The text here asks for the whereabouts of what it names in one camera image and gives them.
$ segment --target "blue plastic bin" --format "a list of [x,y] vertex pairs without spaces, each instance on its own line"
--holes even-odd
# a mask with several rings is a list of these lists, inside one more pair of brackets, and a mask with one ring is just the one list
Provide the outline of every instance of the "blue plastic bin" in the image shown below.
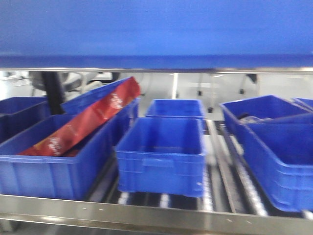
[[202,137],[197,119],[139,118],[116,147],[118,189],[201,197]]
[[222,103],[225,125],[229,132],[242,141],[243,125],[238,119],[240,116],[255,116],[258,118],[278,119],[287,116],[311,113],[311,111],[274,95],[265,95],[255,98],[236,100]]
[[0,101],[0,143],[50,116],[46,97],[13,97]]
[[62,107],[67,114],[76,115],[82,112],[88,106],[92,105],[94,102],[102,99],[103,97],[114,91],[118,85],[120,85],[127,79],[129,79],[129,77],[88,91],[70,101],[63,103]]
[[293,100],[296,104],[313,111],[313,99],[293,98]]
[[[133,101],[129,106],[136,108]],[[73,118],[54,115],[0,144],[0,194],[83,199],[126,128],[120,128],[129,106],[95,130],[77,147],[75,157],[19,156]]]
[[203,122],[204,113],[202,102],[197,99],[154,99],[146,117],[195,118]]
[[249,127],[244,158],[271,203],[282,211],[313,210],[313,125]]

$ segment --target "stainless steel rail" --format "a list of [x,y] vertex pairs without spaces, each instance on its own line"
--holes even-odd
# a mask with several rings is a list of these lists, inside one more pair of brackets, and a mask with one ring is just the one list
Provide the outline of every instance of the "stainless steel rail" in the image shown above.
[[181,73],[252,73],[313,74],[313,67],[298,68],[206,68],[206,69],[106,69],[106,68],[0,68],[0,71],[66,71],[66,72],[181,72]]

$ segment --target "printed logo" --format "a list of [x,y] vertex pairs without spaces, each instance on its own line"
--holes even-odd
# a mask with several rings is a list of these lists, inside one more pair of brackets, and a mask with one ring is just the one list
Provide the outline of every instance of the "printed logo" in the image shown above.
[[112,98],[111,98],[110,106],[114,109],[123,108],[123,106],[122,106],[123,101],[121,100],[121,98],[118,97],[118,95],[116,93],[112,93],[111,96],[112,96]]
[[48,138],[48,140],[49,140],[48,147],[53,151],[53,154],[55,156],[60,155],[61,152],[59,150],[62,148],[60,144],[61,139],[58,137],[51,137],[51,138]]

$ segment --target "bin handle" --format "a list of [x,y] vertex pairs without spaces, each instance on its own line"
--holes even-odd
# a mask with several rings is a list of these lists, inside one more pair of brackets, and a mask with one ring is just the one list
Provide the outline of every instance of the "bin handle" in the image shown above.
[[143,160],[143,165],[156,167],[174,167],[174,161],[162,158],[145,158]]

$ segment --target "metal frame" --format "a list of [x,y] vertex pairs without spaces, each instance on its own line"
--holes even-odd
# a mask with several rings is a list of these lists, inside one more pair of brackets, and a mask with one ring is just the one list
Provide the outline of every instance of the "metal frame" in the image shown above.
[[[207,124],[210,130],[210,136],[207,137],[211,139],[225,187],[225,193],[219,191],[214,201],[216,203],[222,197],[227,198],[232,205],[229,212],[211,211],[212,206],[199,206],[199,200],[193,201],[198,206],[192,210],[162,207],[164,198],[167,198],[170,205],[171,196],[167,194],[161,195],[158,206],[149,204],[146,195],[145,202],[140,206],[129,203],[132,198],[130,194],[127,195],[128,200],[123,201],[125,205],[119,205],[119,200],[112,203],[110,198],[118,192],[115,180],[116,165],[112,159],[102,172],[103,179],[107,182],[97,182],[93,193],[89,195],[89,201],[0,195],[0,219],[167,234],[310,234],[313,231],[312,214],[309,211],[304,211],[303,214],[273,212],[272,206],[264,200],[261,190],[249,174],[249,169],[240,158],[236,144],[225,127],[211,120],[208,120]],[[217,125],[224,136],[219,135]],[[107,195],[106,198],[102,198],[101,190]],[[210,193],[210,190],[207,190],[207,199],[210,198]],[[118,197],[122,198],[124,194],[120,193]],[[244,214],[238,210],[243,207],[247,213],[250,211],[255,215]]]
[[170,72],[170,73],[257,73],[257,74],[313,74],[313,67],[298,68],[206,68],[206,69],[107,69],[107,68],[0,68],[0,71],[66,71],[66,72]]

